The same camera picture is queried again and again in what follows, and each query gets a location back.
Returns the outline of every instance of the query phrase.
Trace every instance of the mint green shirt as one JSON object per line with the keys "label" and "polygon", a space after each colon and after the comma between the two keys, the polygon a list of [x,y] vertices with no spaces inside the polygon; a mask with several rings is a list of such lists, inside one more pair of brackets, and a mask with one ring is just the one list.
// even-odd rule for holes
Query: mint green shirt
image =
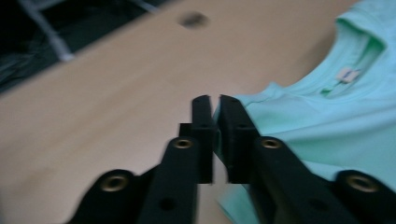
{"label": "mint green shirt", "polygon": [[[360,170],[396,191],[396,1],[361,1],[336,27],[329,55],[302,80],[235,97],[261,135],[286,142],[312,173]],[[227,195],[220,203],[234,223],[254,217],[243,188]]]}

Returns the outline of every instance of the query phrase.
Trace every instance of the wooden table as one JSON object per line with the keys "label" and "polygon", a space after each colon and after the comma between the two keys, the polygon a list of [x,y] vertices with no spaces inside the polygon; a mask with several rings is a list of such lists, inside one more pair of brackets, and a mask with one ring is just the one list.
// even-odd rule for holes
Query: wooden table
{"label": "wooden table", "polygon": [[[0,223],[66,222],[112,169],[158,163],[192,98],[289,85],[320,63],[334,18],[355,2],[184,0],[128,24],[0,96]],[[191,12],[207,21],[180,25]],[[198,223],[229,223],[217,184],[200,186]]]}

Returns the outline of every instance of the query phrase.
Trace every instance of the tabletop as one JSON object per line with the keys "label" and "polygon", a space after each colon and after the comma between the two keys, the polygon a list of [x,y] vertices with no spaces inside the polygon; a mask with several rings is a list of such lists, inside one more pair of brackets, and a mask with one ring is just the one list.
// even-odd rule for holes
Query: tabletop
{"label": "tabletop", "polygon": [[[100,174],[157,164],[190,102],[301,79],[353,0],[179,0],[0,95],[0,223],[65,223]],[[200,185],[197,223],[230,223]]]}

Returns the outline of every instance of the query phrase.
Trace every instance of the clothing label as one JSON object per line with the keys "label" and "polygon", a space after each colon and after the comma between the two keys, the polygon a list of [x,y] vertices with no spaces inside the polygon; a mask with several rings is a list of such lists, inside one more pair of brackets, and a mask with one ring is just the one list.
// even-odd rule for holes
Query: clothing label
{"label": "clothing label", "polygon": [[353,70],[351,68],[343,68],[338,73],[336,78],[342,82],[349,83],[355,80],[359,76],[359,73],[359,69]]}

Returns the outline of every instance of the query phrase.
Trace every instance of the fabric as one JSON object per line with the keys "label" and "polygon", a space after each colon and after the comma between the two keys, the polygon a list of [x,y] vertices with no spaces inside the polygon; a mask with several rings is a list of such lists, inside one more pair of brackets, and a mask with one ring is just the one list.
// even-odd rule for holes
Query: fabric
{"label": "fabric", "polygon": [[[337,18],[332,50],[305,78],[235,96],[260,134],[286,142],[316,175],[360,170],[396,191],[395,11],[396,1],[360,1]],[[241,197],[220,200],[234,223],[255,216]]]}

